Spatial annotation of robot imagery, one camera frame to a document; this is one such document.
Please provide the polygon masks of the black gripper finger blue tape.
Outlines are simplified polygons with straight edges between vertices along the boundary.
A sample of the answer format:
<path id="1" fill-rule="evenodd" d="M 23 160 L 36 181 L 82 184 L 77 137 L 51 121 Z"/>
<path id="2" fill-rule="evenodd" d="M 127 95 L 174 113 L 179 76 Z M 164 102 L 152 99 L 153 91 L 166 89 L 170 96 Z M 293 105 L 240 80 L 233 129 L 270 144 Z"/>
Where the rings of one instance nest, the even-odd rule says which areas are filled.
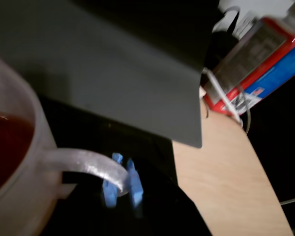
<path id="1" fill-rule="evenodd" d="M 129 196 L 134 214 L 146 219 L 155 236 L 208 236 L 210 230 L 194 202 L 148 162 L 128 159 Z"/>
<path id="2" fill-rule="evenodd" d="M 112 159 L 122 164 L 123 156 L 120 153 L 113 153 Z M 103 181 L 102 193 L 105 206 L 107 208 L 114 208 L 117 205 L 118 188 L 107 180 Z"/>

